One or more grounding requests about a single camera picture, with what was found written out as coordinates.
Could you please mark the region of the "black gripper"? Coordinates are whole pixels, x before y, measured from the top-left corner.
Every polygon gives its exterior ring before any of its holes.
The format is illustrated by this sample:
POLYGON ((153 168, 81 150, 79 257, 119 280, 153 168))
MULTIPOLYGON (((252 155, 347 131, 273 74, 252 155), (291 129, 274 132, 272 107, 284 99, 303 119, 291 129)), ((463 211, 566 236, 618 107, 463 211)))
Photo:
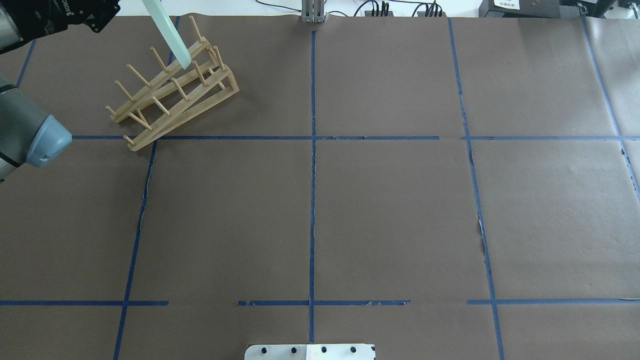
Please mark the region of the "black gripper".
POLYGON ((119 11, 118 0, 2 0, 0 49, 8 53, 75 25, 98 34, 119 11))

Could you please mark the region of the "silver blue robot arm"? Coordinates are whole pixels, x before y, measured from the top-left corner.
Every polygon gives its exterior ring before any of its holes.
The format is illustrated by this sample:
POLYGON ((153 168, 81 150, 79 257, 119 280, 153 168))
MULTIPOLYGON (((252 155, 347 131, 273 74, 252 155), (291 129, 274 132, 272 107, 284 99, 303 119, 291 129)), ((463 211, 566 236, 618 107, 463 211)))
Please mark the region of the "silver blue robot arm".
MULTIPOLYGON (((0 3, 2 54, 30 41, 86 25, 98 34, 119 13, 117 0, 3 0, 0 3)), ((6 77, 0 83, 1 180, 29 164, 44 167, 73 141, 48 111, 6 77)))

